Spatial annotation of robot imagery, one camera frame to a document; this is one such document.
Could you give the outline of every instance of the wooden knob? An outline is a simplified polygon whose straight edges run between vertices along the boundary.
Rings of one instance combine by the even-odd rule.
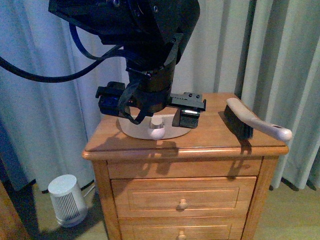
[[[179,236],[176,238],[176,240],[186,240],[187,236],[185,235],[184,231],[179,231]]]
[[[180,200],[180,203],[178,205],[178,209],[179,210],[185,210],[187,207],[188,207],[188,203],[187,203],[187,200],[186,199],[181,199]]]

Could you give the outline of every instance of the wooden drawer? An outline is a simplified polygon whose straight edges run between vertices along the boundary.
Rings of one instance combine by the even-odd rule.
[[[245,220],[240,216],[132,218],[119,222],[122,240],[240,240]]]
[[[246,215],[255,176],[111,181],[119,218]]]
[[[261,158],[237,157],[188,162],[111,162],[108,170],[111,179],[201,178],[257,176],[260,165]]]

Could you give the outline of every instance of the white curtain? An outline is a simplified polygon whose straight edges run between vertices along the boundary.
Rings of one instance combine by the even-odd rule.
[[[48,12],[48,2],[0,3],[0,56],[39,75],[78,72],[92,61],[74,46],[68,24]],[[274,187],[284,176],[303,188],[309,174],[319,185],[318,1],[199,3],[200,19],[176,66],[172,92],[242,95],[261,118],[293,129],[290,154],[280,161]],[[95,55],[111,47],[84,31],[79,35]],[[46,190],[62,174],[75,175],[81,186],[94,178],[81,152],[101,120],[97,87],[109,81],[128,83],[123,59],[108,59],[86,76],[58,84],[31,82],[0,69],[0,127],[7,136],[0,151],[16,189],[36,179]]]
[[[272,185],[320,187],[320,1],[257,1],[242,100],[292,130]]]

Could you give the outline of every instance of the white air purifier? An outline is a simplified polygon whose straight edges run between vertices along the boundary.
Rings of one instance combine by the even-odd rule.
[[[75,176],[58,176],[50,182],[48,191],[60,226],[71,228],[85,219],[88,207]]]

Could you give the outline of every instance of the white knob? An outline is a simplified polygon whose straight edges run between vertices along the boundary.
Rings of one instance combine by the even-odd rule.
[[[165,136],[166,130],[161,117],[153,117],[151,119],[149,128],[147,130],[148,135],[153,140],[160,140]]]
[[[176,238],[177,240],[186,240],[187,236],[184,231],[179,231],[179,236]]]
[[[181,199],[177,208],[179,210],[185,210],[185,209],[187,209],[188,206],[189,206],[189,204],[187,203],[187,200],[186,199]]]

